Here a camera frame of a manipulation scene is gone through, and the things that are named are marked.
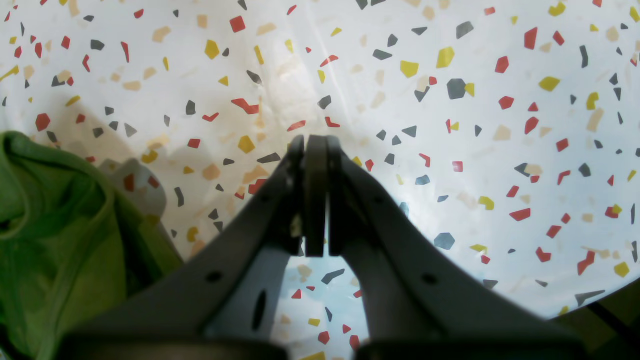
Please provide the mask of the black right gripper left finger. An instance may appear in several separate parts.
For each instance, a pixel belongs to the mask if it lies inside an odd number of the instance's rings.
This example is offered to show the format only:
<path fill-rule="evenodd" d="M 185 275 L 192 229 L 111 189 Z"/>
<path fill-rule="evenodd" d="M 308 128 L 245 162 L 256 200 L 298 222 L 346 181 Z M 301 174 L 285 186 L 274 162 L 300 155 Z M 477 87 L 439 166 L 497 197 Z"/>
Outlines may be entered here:
<path fill-rule="evenodd" d="M 296 136 L 274 173 L 203 250 L 72 330 L 57 360 L 286 360 L 269 340 L 282 278 L 301 245 L 323 255 L 324 136 Z"/>

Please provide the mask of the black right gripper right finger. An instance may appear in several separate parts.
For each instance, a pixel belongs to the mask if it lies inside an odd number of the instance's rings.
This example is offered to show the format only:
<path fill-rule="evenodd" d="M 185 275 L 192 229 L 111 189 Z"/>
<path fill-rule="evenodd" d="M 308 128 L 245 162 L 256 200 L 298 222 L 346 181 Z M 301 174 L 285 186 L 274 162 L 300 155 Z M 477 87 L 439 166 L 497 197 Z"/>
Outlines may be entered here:
<path fill-rule="evenodd" d="M 358 278 L 368 341 L 356 360 L 586 360 L 582 341 L 487 289 L 327 139 L 328 248 Z"/>

